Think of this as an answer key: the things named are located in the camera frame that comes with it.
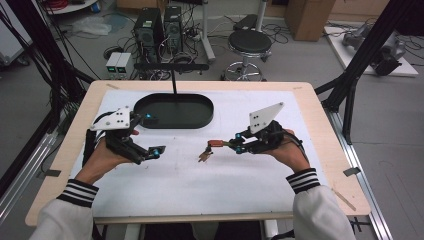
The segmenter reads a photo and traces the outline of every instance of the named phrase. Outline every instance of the black stool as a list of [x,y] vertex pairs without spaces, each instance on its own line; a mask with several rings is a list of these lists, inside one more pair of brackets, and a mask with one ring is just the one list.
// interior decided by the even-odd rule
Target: black stool
[[235,62],[227,67],[222,80],[257,80],[263,81],[261,70],[249,63],[249,58],[265,59],[271,49],[271,40],[262,32],[253,30],[239,30],[228,37],[228,47],[231,51],[243,57],[242,62]]

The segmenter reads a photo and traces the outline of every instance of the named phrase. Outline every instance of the gray floor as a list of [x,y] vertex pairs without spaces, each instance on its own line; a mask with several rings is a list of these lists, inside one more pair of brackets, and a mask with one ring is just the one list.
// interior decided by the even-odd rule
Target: gray floor
[[[113,4],[106,5],[96,16],[110,13],[113,9]],[[218,13],[210,16],[222,16]],[[90,15],[93,14],[89,11],[66,14],[60,16],[59,23],[66,27],[66,24]],[[228,22],[228,19],[211,17],[209,29],[223,22]],[[268,23],[284,25],[282,19],[266,19],[264,24]],[[107,79],[103,51],[116,45],[120,38],[130,37],[131,29],[132,22],[127,21],[122,29],[108,36],[86,39],[83,37],[87,35],[78,34],[69,39],[97,75]],[[221,24],[215,34],[228,35],[230,31],[223,30],[229,29],[231,24]],[[268,81],[305,81],[318,87],[342,73],[343,68],[325,37],[318,42],[298,42],[288,34],[285,36],[289,42],[275,43],[272,56],[266,63],[254,60]],[[202,75],[177,75],[177,80],[219,80],[222,70],[240,59],[228,51],[225,39],[211,38],[210,41],[217,58],[210,69]],[[201,45],[198,45],[198,50],[196,63],[206,63]],[[423,50],[415,53],[424,55]],[[71,57],[77,68],[94,76],[74,51],[71,51]],[[406,53],[405,59],[410,63],[424,64],[424,60],[409,53]],[[394,239],[405,240],[424,239],[424,189],[420,187],[424,172],[421,157],[424,155],[424,109],[420,107],[424,102],[424,67],[415,68],[420,73],[415,78],[362,76],[357,87],[352,123],[353,145],[390,231]],[[0,72],[0,94],[2,175],[48,112],[49,89],[33,64],[29,67],[14,65]],[[34,178],[27,187],[0,226],[1,239],[27,239],[31,235],[34,228],[27,227],[24,219],[41,183],[41,179]],[[108,239],[122,238],[123,227],[112,226]],[[291,227],[290,221],[279,221],[281,231]],[[361,229],[362,232],[355,229],[357,239],[375,239],[369,226]]]

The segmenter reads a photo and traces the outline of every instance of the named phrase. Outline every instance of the white jacket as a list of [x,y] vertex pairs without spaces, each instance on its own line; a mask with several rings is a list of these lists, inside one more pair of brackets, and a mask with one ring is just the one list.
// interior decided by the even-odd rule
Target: white jacket
[[[320,185],[314,168],[293,174],[287,180],[296,193],[293,215],[297,240],[355,239],[334,194]],[[41,210],[30,239],[91,239],[91,205],[97,191],[97,187],[70,179],[63,193]]]

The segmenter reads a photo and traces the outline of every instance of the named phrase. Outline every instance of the hand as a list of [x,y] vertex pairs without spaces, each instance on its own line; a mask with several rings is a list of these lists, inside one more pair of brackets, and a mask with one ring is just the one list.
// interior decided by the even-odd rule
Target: hand
[[92,185],[121,163],[131,163],[131,161],[106,148],[106,140],[102,138],[75,179]]
[[284,138],[278,148],[263,153],[273,156],[279,162],[291,168],[295,173],[311,167],[299,147],[289,138]]

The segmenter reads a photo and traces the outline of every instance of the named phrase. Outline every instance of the black oval tray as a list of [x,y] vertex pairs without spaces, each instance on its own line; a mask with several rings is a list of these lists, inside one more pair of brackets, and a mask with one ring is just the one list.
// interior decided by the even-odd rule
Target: black oval tray
[[213,118],[212,101],[200,94],[154,93],[140,99],[134,113],[157,118],[155,124],[140,125],[149,129],[197,129],[208,125]]

